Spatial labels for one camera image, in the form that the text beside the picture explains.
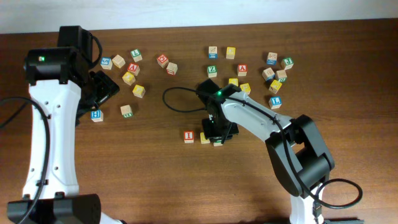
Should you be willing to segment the yellow block pair upper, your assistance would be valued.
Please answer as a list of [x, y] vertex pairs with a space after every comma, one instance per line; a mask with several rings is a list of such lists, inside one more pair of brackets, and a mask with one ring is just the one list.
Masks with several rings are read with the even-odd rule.
[[237, 78], [230, 78], [230, 79], [228, 80], [228, 83], [229, 83], [229, 84], [234, 84], [234, 85], [236, 85], [236, 86], [239, 86], [239, 80], [238, 80]]

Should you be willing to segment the blue 5 block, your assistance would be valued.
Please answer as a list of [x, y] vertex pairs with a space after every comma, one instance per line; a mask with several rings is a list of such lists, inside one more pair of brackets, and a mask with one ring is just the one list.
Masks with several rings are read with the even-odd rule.
[[111, 70], [113, 67], [113, 62], [109, 57], [102, 57], [100, 61], [100, 65], [105, 70]]

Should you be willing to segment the blue H block near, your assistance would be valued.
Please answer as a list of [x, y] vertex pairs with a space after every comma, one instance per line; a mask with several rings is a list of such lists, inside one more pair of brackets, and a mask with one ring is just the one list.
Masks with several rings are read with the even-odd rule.
[[101, 110], [92, 111], [90, 117], [93, 122], [102, 122], [104, 120], [104, 115]]

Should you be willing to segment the yellow C block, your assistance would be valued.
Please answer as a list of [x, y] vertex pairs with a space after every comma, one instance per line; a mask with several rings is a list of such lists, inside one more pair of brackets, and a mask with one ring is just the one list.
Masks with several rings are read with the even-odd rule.
[[204, 132], [200, 133], [200, 141], [201, 141], [202, 144], [209, 144], [210, 143], [210, 140], [206, 138]]

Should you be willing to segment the wooden block blue side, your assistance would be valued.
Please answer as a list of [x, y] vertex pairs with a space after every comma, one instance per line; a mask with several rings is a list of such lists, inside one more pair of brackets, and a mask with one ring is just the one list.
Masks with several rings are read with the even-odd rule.
[[218, 48], [217, 48], [217, 46], [209, 46], [208, 47], [208, 58], [210, 58], [210, 59], [218, 58]]
[[275, 77], [275, 73], [272, 68], [267, 68], [262, 71], [262, 77], [265, 79], [266, 82], [268, 82]]

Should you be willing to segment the red I block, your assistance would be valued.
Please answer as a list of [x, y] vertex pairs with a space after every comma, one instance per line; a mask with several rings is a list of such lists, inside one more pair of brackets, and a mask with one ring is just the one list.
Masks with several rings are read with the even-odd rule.
[[193, 131], [185, 131], [183, 139], [184, 139], [184, 143], [194, 143], [194, 132]]

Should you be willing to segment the green R block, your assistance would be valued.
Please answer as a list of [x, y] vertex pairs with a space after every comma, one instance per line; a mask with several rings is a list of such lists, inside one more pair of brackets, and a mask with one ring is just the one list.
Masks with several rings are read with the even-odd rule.
[[213, 145], [214, 147], [216, 147], [216, 146], [222, 146], [223, 144], [221, 143], [221, 141], [215, 141]]

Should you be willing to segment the blue L block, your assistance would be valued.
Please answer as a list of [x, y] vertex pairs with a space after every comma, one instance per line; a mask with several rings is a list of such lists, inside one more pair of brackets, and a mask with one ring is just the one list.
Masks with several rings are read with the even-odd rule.
[[270, 109], [274, 110], [280, 108], [282, 105], [282, 99], [279, 96], [273, 96], [269, 100]]

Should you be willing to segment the wooden block red side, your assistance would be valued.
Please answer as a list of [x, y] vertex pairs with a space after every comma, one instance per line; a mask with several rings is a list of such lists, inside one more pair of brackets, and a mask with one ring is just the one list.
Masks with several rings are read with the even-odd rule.
[[170, 75], [176, 75], [178, 70], [178, 65], [176, 63], [169, 62], [166, 71]]

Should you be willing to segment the wooden block blue side right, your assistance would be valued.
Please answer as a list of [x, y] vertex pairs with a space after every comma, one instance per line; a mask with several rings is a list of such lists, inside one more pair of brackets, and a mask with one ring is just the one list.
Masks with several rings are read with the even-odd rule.
[[275, 77], [275, 73], [272, 68], [267, 68], [262, 71], [262, 77], [265, 79], [266, 82], [268, 82]]

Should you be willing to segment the green L block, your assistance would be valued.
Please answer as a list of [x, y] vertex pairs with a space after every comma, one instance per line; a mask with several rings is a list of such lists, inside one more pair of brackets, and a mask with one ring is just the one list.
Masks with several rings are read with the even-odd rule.
[[130, 51], [130, 53], [133, 58], [133, 61], [139, 62], [142, 60], [142, 54], [139, 49], [134, 49], [134, 50]]

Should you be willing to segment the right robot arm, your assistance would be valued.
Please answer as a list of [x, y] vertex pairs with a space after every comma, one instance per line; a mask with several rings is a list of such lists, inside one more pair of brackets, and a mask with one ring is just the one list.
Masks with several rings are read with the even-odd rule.
[[322, 194], [335, 162], [311, 118], [273, 112], [232, 84], [220, 88], [206, 80], [196, 94], [209, 114], [202, 125], [211, 142], [224, 144], [239, 126], [264, 141], [277, 180], [290, 194], [291, 223], [326, 222]]

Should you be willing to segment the blue top far right block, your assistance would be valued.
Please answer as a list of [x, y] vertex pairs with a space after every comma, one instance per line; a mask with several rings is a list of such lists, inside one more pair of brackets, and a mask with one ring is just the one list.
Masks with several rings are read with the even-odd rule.
[[267, 65], [276, 65], [277, 63], [277, 53], [269, 52], [266, 58]]

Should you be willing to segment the plain wooden block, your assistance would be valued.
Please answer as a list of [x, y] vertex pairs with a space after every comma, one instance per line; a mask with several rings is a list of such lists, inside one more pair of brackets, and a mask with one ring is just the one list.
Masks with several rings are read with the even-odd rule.
[[126, 64], [125, 60], [120, 55], [114, 56], [112, 62], [118, 68], [122, 68]]

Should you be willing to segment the red a block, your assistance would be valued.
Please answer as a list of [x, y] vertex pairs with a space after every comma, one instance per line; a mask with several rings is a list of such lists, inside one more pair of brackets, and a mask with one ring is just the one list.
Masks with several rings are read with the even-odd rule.
[[238, 64], [237, 74], [239, 77], [245, 77], [248, 72], [248, 65], [247, 64]]
[[127, 71], [131, 74], [133, 74], [134, 76], [138, 76], [139, 72], [140, 72], [140, 67], [138, 66], [138, 64], [136, 63], [130, 63], [127, 66]]

